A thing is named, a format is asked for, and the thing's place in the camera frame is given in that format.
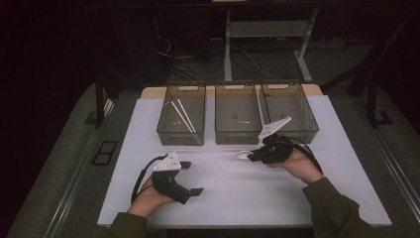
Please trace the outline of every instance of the floor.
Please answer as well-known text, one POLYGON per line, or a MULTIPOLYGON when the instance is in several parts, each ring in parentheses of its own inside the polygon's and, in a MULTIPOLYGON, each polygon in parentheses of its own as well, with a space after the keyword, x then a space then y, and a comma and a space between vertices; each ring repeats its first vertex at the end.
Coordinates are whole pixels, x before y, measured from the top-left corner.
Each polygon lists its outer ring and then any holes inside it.
MULTIPOLYGON (((215 39, 210 60, 187 58, 168 66, 168 80, 223 80, 223 43, 215 39)), ((367 55, 370 45, 343 48, 344 41, 310 42, 305 60, 313 83, 322 85, 352 68, 367 55)), ((296 40, 251 40, 233 42, 234 79, 301 79, 292 54, 299 47, 296 40)), ((367 172, 392 225, 378 228, 384 237, 420 237, 419 218, 407 192, 398 183, 408 178, 414 191, 420 190, 420 137, 393 105, 386 92, 379 91, 377 109, 390 117, 392 124, 373 129, 365 118, 366 94, 349 97, 346 89, 351 78, 323 93, 331 102, 349 139, 367 172), (392 166, 400 166, 403 176, 396 176, 392 166)), ((16 219, 8 237, 99 237, 105 228, 96 225, 109 180, 118 160, 131 113, 140 92, 122 92, 108 105, 106 119, 99 129, 89 120, 95 111, 94 85, 75 105, 42 173, 16 219), (92 166, 100 142, 116 141, 117 148, 108 166, 92 166)), ((414 204, 418 202, 415 193, 414 204)), ((167 237, 311 237, 311 230, 169 230, 167 237)))

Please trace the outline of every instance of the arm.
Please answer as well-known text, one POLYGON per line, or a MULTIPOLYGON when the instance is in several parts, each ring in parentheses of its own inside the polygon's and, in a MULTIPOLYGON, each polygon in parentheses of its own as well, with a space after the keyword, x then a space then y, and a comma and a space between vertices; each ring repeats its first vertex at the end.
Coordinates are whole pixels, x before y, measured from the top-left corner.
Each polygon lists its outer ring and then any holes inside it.
POLYGON ((173 202, 173 199, 160 194, 153 188, 149 178, 142 186, 142 192, 130 206, 127 212, 118 213, 111 227, 102 235, 102 238, 144 238, 146 237, 146 217, 153 214, 164 204, 173 202))
POLYGON ((303 192, 311 204, 315 232, 322 238, 381 237, 359 216, 359 205, 341 195, 301 152, 293 149, 284 163, 267 165, 283 168, 308 186, 303 192))

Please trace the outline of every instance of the white stick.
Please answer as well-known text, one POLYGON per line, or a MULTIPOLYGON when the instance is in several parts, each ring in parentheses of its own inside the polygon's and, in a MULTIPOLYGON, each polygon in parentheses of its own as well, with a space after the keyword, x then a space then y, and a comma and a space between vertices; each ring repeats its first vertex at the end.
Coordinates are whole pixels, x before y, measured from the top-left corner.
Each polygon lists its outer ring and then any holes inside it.
POLYGON ((185 114, 185 117, 186 117, 186 119, 188 120, 189 125, 191 126, 192 131, 195 133, 195 128, 194 128, 194 126, 192 125, 191 121, 189 120, 188 114, 186 114, 186 111, 185 111, 185 109, 183 108, 182 103, 181 103, 181 101, 180 101, 179 99, 178 99, 178 103, 179 103, 179 106, 181 106, 181 109, 182 109, 183 113, 185 114))
POLYGON ((186 123, 185 119, 183 118, 183 116, 181 115, 181 113, 179 112, 178 108, 176 107, 175 103, 173 103, 173 101, 170 101, 170 103, 172 104, 173 108, 175 108, 176 112, 178 113, 178 115, 181 117, 182 121, 184 122, 185 126, 188 127, 189 132, 193 133, 191 128, 189 128, 188 123, 186 123))

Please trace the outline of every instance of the forearm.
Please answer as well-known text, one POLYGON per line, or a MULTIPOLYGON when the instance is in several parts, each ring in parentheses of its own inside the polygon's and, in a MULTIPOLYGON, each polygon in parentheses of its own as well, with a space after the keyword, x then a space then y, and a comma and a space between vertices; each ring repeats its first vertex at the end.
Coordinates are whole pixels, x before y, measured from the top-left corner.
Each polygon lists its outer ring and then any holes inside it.
POLYGON ((327 178, 303 188, 312 209, 315 232, 322 238, 381 237, 359 216, 359 205, 341 195, 327 178))
POLYGON ((120 212, 102 238, 145 238, 147 224, 142 216, 120 212))

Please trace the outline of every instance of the plastic bin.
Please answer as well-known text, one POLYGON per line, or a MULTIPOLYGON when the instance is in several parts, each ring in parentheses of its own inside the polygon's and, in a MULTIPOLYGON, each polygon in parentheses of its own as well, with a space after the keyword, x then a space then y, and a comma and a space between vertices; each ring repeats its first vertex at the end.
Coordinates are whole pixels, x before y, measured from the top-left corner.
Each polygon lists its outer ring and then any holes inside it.
POLYGON ((163 107, 157 124, 157 133, 161 144, 164 146, 204 145, 205 111, 206 85, 204 82, 171 82, 166 89, 163 107), (171 102, 175 104, 184 120, 182 120, 171 102))
POLYGON ((216 144, 258 144, 263 126, 254 82, 217 81, 215 95, 216 144))
POLYGON ((264 124, 287 116, 291 120, 277 131, 278 135, 311 143, 319 131, 309 102, 299 83, 278 84, 263 81, 260 90, 260 105, 264 124))

